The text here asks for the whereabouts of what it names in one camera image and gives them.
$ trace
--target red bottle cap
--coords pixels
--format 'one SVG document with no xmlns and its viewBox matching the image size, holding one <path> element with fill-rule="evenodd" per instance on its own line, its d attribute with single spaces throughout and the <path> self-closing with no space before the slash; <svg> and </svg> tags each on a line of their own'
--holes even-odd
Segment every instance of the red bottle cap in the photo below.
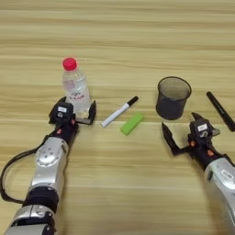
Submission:
<svg viewBox="0 0 235 235">
<path fill-rule="evenodd" d="M 71 71 L 77 68 L 77 62 L 74 58 L 66 58 L 62 62 L 62 66 L 65 70 Z"/>
</svg>

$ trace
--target plastic water bottle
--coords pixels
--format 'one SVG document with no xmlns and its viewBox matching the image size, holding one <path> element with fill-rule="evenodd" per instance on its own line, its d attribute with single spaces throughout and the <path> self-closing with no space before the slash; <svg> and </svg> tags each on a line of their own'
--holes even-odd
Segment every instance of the plastic water bottle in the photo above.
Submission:
<svg viewBox="0 0 235 235">
<path fill-rule="evenodd" d="M 66 102 L 73 104 L 73 113 L 80 118 L 86 118 L 91 105 L 86 77 L 79 69 L 76 59 L 66 58 L 62 65 L 62 86 L 66 93 Z"/>
</svg>

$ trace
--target black marker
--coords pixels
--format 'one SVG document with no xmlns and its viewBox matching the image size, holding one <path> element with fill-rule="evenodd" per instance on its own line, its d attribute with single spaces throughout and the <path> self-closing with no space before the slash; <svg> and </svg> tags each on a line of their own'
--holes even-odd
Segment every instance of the black marker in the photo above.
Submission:
<svg viewBox="0 0 235 235">
<path fill-rule="evenodd" d="M 215 109 L 218 111 L 220 116 L 223 118 L 224 122 L 228 126 L 230 131 L 235 131 L 235 123 L 231 116 L 225 111 L 223 106 L 218 102 L 216 97 L 213 96 L 211 92 L 207 92 L 207 97 L 209 98 L 212 105 L 215 107 Z"/>
</svg>

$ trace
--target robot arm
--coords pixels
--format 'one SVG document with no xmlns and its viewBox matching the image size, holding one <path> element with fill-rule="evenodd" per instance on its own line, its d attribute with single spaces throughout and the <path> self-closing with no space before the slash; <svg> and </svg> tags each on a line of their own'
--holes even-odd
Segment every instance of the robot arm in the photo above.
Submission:
<svg viewBox="0 0 235 235">
<path fill-rule="evenodd" d="M 88 119 L 80 123 L 91 125 L 95 118 L 95 102 Z M 5 235 L 54 235 L 54 216 L 62 196 L 67 154 L 78 131 L 73 105 L 61 99 L 50 112 L 55 130 L 38 148 L 35 156 L 36 172 L 22 208 L 18 210 Z"/>
<path fill-rule="evenodd" d="M 213 196 L 221 202 L 229 227 L 235 234 L 235 168 L 226 154 L 221 154 L 212 145 L 212 137 L 219 134 L 207 119 L 193 113 L 195 121 L 190 123 L 189 145 L 180 149 L 173 140 L 172 132 L 162 123 L 162 131 L 173 155 L 188 152 L 204 170 L 204 176 Z"/>
</svg>

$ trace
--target black cable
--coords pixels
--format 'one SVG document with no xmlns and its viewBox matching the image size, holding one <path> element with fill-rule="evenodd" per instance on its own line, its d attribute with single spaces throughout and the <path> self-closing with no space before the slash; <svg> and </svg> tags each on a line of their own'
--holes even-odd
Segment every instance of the black cable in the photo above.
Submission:
<svg viewBox="0 0 235 235">
<path fill-rule="evenodd" d="M 8 161 L 8 163 L 5 165 L 3 171 L 1 172 L 0 175 L 0 194 L 1 197 L 8 202 L 15 202 L 18 204 L 23 204 L 24 201 L 22 200 L 18 200 L 18 199 L 14 199 L 13 197 L 9 196 L 4 188 L 4 178 L 6 175 L 6 170 L 8 169 L 9 166 L 11 166 L 13 163 L 17 162 L 18 160 L 25 158 L 33 153 L 36 153 L 37 150 L 46 142 L 46 140 L 48 139 L 48 137 L 52 136 L 58 129 L 60 129 L 62 127 L 62 124 L 60 124 L 53 132 L 51 132 L 49 135 L 45 136 L 44 140 L 42 141 L 42 143 L 29 151 L 23 151 L 21 153 L 19 153 L 17 156 L 13 157 L 10 161 Z"/>
</svg>

